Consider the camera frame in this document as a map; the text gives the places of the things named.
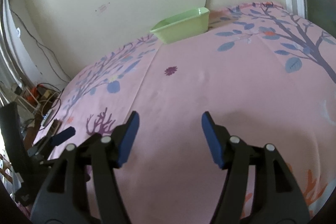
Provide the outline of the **green ceramic tray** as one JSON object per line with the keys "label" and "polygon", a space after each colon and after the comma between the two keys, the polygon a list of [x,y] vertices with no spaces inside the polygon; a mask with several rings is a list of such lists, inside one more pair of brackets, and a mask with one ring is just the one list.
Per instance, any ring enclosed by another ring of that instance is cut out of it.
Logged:
{"label": "green ceramic tray", "polygon": [[210,10],[206,7],[192,9],[158,22],[150,33],[164,44],[204,34],[209,29]]}

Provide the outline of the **small grey device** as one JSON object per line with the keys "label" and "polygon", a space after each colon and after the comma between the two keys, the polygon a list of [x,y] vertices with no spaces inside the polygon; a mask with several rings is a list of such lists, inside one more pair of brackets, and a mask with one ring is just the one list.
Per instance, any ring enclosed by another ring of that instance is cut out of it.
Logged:
{"label": "small grey device", "polygon": [[54,114],[56,113],[55,110],[49,110],[48,113],[43,117],[41,122],[41,126],[45,127],[49,124],[49,122],[53,119]]}

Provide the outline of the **orange clutter on floor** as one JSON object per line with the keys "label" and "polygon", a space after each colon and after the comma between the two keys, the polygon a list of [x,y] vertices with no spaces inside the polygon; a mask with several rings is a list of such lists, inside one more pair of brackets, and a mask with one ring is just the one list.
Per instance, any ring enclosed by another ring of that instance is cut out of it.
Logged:
{"label": "orange clutter on floor", "polygon": [[14,93],[18,96],[16,101],[19,106],[32,114],[39,113],[45,116],[50,109],[56,106],[56,101],[61,94],[60,89],[48,83],[39,83],[33,88],[17,86]]}

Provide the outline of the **pink floral bedsheet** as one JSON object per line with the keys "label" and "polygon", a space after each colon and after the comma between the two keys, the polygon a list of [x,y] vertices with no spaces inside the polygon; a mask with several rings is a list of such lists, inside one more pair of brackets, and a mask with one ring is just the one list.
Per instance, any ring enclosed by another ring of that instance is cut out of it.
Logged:
{"label": "pink floral bedsheet", "polygon": [[248,144],[274,144],[311,215],[335,188],[335,32],[271,2],[215,12],[189,39],[147,35],[107,53],[70,82],[56,110],[75,144],[139,113],[116,171],[133,223],[209,223],[225,173],[202,130],[205,111]]}

